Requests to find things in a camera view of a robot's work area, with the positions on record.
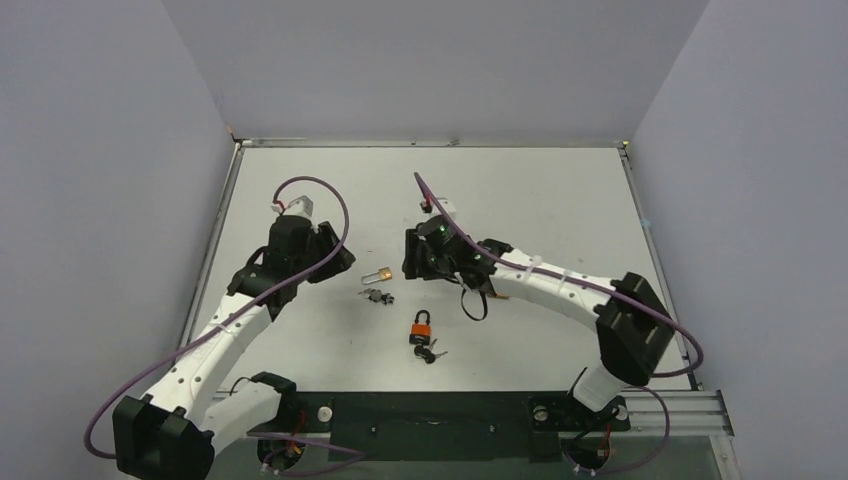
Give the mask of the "black keys of orange padlock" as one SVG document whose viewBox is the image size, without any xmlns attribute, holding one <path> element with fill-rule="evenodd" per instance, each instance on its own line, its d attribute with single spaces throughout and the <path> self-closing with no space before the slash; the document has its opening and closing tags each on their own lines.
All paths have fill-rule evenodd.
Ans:
<svg viewBox="0 0 848 480">
<path fill-rule="evenodd" d="M 447 354 L 447 351 L 441 353 L 434 353 L 429 345 L 417 344 L 413 353 L 416 358 L 423 360 L 426 364 L 433 364 L 441 357 Z"/>
</svg>

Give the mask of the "aluminium frame rail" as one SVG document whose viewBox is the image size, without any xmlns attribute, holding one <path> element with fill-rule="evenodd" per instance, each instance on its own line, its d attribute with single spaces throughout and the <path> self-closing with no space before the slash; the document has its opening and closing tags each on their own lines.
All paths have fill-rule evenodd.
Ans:
<svg viewBox="0 0 848 480">
<path fill-rule="evenodd" d="M 732 427 L 719 392 L 625 391 L 600 413 L 564 392 L 299 392 L 298 411 L 307 413 L 308 433 L 336 432 L 344 424 L 390 420 L 442 424 L 473 422 L 491 431 L 518 425 L 532 433 L 578 433 L 591 425 L 599 432 L 633 435 L 730 435 Z"/>
</svg>

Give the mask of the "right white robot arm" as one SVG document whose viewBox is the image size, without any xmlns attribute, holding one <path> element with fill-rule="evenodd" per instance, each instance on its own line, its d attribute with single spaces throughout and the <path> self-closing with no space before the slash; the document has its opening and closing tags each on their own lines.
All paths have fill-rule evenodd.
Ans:
<svg viewBox="0 0 848 480">
<path fill-rule="evenodd" d="M 675 336 L 668 312 L 644 277 L 573 273 L 498 240 L 474 245 L 441 215 L 404 233 L 402 271 L 410 280 L 444 280 L 483 297 L 506 296 L 564 315 L 595 333 L 599 358 L 564 400 L 566 418 L 588 427 L 626 387 L 654 377 Z"/>
</svg>

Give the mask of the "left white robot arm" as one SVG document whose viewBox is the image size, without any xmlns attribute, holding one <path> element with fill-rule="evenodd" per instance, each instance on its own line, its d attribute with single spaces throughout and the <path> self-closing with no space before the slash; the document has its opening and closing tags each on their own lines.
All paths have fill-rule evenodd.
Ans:
<svg viewBox="0 0 848 480">
<path fill-rule="evenodd" d="M 283 378 L 261 374 L 256 387 L 215 401 L 218 388 L 250 344 L 297 295 L 348 270 L 355 257 L 344 236 L 306 213 L 281 214 L 268 242 L 232 277 L 200 337 L 180 349 L 170 370 L 141 397 L 112 413 L 115 460 L 137 479 L 204 479 L 216 456 L 254 427 L 291 427 L 298 402 Z"/>
</svg>

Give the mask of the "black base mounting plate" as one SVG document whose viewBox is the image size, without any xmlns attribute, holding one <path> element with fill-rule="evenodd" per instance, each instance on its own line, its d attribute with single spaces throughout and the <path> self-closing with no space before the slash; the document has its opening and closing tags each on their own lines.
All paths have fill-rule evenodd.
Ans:
<svg viewBox="0 0 848 480">
<path fill-rule="evenodd" d="M 593 412 L 561 391 L 300 392 L 260 433 L 326 434 L 369 461 L 554 462 L 572 438 L 631 428 L 617 396 Z"/>
</svg>

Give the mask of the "small brass padlock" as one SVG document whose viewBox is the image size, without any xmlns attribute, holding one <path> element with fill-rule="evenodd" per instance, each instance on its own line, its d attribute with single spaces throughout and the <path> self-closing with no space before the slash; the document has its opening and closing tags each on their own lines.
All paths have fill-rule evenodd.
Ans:
<svg viewBox="0 0 848 480">
<path fill-rule="evenodd" d="M 381 267 L 374 272 L 363 275 L 360 279 L 362 285 L 373 285 L 391 280 L 393 272 L 389 267 Z"/>
</svg>

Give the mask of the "orange black padlock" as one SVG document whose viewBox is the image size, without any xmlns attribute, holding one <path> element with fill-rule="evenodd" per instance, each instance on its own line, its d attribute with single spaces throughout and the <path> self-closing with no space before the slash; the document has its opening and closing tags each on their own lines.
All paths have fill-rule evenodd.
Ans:
<svg viewBox="0 0 848 480">
<path fill-rule="evenodd" d="M 432 342 L 431 314 L 428 310 L 419 310 L 410 328 L 408 341 L 412 345 L 429 346 Z"/>
</svg>

